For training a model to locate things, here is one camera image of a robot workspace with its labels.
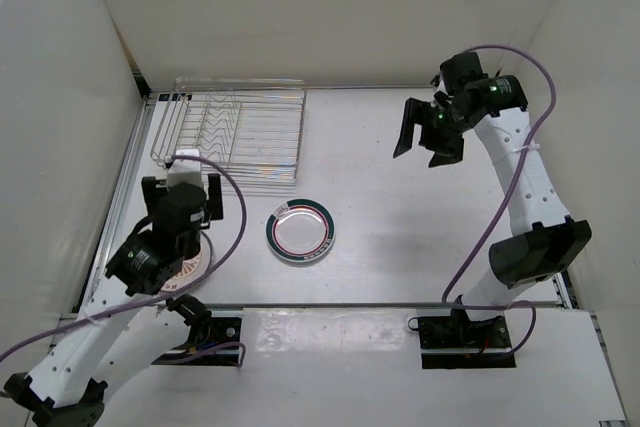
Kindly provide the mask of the green rimmed white plate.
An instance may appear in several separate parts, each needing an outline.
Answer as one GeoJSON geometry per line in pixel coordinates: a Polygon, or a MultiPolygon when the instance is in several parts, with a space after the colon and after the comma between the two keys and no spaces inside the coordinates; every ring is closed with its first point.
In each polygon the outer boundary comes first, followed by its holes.
{"type": "Polygon", "coordinates": [[[272,253],[281,261],[305,265],[330,252],[336,226],[324,205],[299,198],[286,201],[271,213],[265,236],[272,253]]]}

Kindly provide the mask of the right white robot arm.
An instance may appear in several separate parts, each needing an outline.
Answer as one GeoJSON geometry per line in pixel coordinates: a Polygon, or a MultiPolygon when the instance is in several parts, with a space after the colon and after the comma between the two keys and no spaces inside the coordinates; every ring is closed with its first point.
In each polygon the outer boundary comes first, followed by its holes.
{"type": "Polygon", "coordinates": [[[465,133],[474,132],[504,193],[496,215],[507,215],[511,229],[510,237],[490,245],[483,276],[450,304],[450,337],[470,347],[484,336],[485,324],[520,304],[525,291],[565,271],[592,230],[588,221],[572,217],[556,193],[515,76],[471,71],[457,78],[443,73],[438,80],[431,101],[406,100],[394,154],[412,148],[419,127],[419,145],[433,154],[429,165],[452,165],[463,158],[465,133]]]}

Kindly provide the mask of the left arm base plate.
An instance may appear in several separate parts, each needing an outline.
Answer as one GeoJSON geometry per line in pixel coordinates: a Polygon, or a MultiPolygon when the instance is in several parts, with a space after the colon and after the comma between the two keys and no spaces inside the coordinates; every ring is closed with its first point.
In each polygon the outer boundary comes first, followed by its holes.
{"type": "Polygon", "coordinates": [[[201,366],[240,368],[246,347],[241,342],[242,311],[214,310],[208,326],[195,337],[162,354],[157,366],[201,366]]]}

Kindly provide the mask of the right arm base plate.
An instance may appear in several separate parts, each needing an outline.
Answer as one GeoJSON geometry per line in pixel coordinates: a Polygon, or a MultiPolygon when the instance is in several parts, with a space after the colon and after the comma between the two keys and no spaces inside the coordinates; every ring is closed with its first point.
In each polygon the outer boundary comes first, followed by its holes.
{"type": "Polygon", "coordinates": [[[418,333],[424,370],[511,369],[516,367],[504,316],[473,322],[465,316],[411,319],[418,333]]]}

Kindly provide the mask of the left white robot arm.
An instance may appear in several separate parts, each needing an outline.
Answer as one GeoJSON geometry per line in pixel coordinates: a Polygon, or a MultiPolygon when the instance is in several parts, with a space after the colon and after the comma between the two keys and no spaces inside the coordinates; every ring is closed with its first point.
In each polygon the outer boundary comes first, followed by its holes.
{"type": "Polygon", "coordinates": [[[147,213],[114,253],[83,313],[42,333],[56,346],[30,371],[15,373],[3,397],[32,415],[38,426],[93,426],[108,398],[166,351],[208,339],[211,311],[184,286],[162,288],[209,239],[203,232],[223,219],[222,183],[228,173],[181,151],[165,178],[141,182],[147,213]]]}

